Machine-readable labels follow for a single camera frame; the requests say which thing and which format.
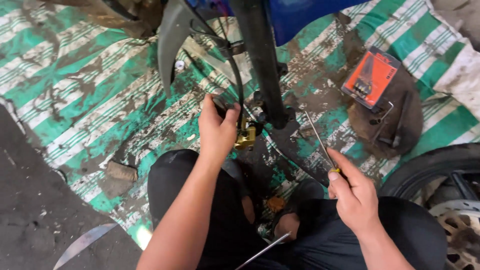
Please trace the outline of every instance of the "concrete floor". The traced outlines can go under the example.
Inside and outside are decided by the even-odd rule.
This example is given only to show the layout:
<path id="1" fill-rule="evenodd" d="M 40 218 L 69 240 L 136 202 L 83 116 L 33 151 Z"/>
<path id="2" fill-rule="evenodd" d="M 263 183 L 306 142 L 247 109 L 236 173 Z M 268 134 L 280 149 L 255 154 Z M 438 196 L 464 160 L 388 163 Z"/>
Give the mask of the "concrete floor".
<path id="1" fill-rule="evenodd" d="M 52 270 L 79 236 L 113 221 L 83 203 L 50 170 L 2 106 L 0 126 L 0 269 Z M 131 270 L 140 253 L 117 226 L 60 270 Z"/>

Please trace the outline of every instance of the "black tire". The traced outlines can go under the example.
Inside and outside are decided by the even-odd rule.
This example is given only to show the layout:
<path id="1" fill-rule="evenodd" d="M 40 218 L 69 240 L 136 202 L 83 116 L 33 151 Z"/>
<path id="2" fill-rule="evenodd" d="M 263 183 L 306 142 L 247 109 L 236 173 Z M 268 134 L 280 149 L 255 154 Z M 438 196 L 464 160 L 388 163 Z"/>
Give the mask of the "black tire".
<path id="1" fill-rule="evenodd" d="M 480 143 L 452 145 L 429 151 L 405 163 L 385 181 L 379 196 L 410 200 L 439 175 L 459 170 L 480 171 Z"/>

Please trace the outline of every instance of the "left hand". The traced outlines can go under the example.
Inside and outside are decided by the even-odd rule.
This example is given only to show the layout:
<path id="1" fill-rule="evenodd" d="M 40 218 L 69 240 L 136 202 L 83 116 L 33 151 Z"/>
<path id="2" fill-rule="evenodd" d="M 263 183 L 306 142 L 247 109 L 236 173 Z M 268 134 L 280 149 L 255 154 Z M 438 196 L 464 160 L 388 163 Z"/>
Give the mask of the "left hand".
<path id="1" fill-rule="evenodd" d="M 235 103 L 235 109 L 229 109 L 225 119 L 222 119 L 215 109 L 213 96 L 212 94 L 205 95 L 202 113 L 198 119 L 200 157 L 205 157 L 221 165 L 237 140 L 240 105 Z"/>

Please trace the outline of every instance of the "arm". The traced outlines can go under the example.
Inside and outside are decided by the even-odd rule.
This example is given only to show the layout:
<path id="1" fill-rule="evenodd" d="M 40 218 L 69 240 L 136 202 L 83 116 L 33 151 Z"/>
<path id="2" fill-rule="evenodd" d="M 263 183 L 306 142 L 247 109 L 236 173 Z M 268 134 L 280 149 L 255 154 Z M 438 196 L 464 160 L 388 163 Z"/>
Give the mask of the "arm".
<path id="1" fill-rule="evenodd" d="M 180 193 L 155 229 L 137 270 L 195 269 L 205 245 L 216 179 L 237 137 L 240 107 L 217 114 L 212 95 L 198 120 L 200 156 Z"/>
<path id="2" fill-rule="evenodd" d="M 329 148 L 348 182 L 337 172 L 330 172 L 330 198 L 338 198 L 336 208 L 342 221 L 359 240 L 369 270 L 414 270 L 388 236 L 378 217 L 378 198 L 373 181 L 339 152 Z"/>

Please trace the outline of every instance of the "hand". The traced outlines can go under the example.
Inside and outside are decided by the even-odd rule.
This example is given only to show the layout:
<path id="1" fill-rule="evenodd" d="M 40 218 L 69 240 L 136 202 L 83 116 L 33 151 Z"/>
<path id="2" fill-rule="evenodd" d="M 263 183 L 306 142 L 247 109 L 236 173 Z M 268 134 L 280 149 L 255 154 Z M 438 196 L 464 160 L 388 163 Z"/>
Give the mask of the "hand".
<path id="1" fill-rule="evenodd" d="M 200 157 L 221 165 L 237 140 L 240 105 L 235 103 L 235 109 L 228 110 L 225 119 L 222 119 L 212 98 L 212 94 L 205 95 L 202 113 L 198 119 Z"/>
<path id="2" fill-rule="evenodd" d="M 336 209 L 343 223 L 360 238 L 382 226 L 378 217 L 378 197 L 373 180 L 366 177 L 345 156 L 328 148 L 328 154 L 335 160 L 345 180 L 337 172 L 329 172 L 328 196 L 338 198 Z"/>

